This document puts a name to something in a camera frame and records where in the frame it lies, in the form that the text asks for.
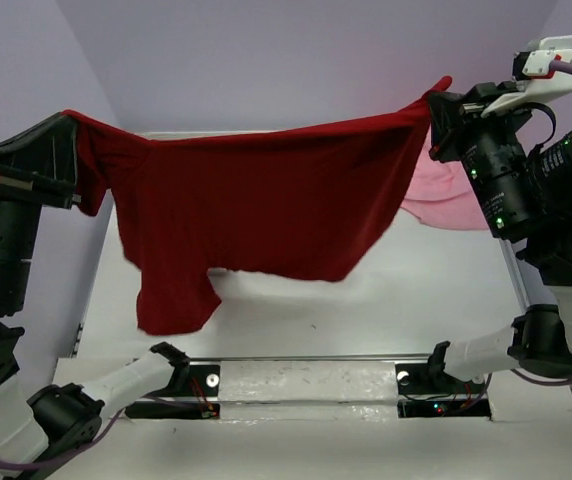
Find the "dark red t shirt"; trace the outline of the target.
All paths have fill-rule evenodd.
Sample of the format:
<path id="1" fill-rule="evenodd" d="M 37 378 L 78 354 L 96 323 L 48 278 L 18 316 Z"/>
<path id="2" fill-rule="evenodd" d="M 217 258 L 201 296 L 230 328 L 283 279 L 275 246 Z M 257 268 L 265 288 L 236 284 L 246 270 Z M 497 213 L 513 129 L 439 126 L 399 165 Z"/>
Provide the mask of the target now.
<path id="1" fill-rule="evenodd" d="M 388 114 L 255 134 L 162 141 L 73 112 L 80 209 L 114 200 L 141 273 L 138 328 L 200 330 L 213 269 L 338 282 L 393 222 L 430 126 L 421 97 Z"/>

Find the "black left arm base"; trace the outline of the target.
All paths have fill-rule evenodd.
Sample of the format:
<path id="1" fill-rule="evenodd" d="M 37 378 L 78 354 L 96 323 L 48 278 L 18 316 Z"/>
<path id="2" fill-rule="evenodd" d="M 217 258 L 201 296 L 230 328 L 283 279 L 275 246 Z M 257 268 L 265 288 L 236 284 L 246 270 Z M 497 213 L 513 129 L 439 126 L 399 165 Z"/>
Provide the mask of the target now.
<path id="1" fill-rule="evenodd" d="M 184 379 L 138 399 L 125 409 L 129 419 L 210 420 L 220 413 L 219 363 L 192 363 Z"/>

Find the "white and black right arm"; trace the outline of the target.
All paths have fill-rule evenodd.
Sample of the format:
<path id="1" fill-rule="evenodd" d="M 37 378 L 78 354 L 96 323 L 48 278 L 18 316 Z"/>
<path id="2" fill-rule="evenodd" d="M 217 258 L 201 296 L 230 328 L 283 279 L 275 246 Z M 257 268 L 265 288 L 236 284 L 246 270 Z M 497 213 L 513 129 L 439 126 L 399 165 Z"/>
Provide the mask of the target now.
<path id="1" fill-rule="evenodd" d="M 535 384 L 572 384 L 572 130 L 525 151 L 518 130 L 548 106 L 526 100 L 512 82 L 432 93 L 428 105 L 431 158 L 462 164 L 491 234 L 520 243 L 518 258 L 555 296 L 496 333 L 436 345 L 428 384 L 448 392 L 506 370 Z"/>

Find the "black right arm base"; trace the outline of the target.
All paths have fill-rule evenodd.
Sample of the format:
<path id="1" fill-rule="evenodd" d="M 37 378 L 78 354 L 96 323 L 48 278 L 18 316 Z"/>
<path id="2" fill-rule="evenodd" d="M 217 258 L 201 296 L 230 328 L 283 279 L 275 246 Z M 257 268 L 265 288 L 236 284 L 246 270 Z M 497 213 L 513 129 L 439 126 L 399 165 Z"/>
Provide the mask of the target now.
<path id="1" fill-rule="evenodd" d="M 492 417 L 488 382 L 431 377 L 425 363 L 395 364 L 400 419 Z"/>

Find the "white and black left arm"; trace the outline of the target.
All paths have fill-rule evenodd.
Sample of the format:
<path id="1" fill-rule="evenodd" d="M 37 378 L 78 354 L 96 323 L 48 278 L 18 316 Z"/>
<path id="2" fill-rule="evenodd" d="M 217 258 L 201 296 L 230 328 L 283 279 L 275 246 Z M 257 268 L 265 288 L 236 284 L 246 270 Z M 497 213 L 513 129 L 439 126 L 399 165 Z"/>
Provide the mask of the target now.
<path id="1" fill-rule="evenodd" d="M 0 142 L 0 473 L 44 479 L 93 446 L 121 412 L 159 391 L 181 392 L 190 361 L 168 343 L 97 381 L 49 385 L 26 397 L 5 319 L 24 305 L 42 209 L 79 203 L 78 123 L 58 113 Z"/>

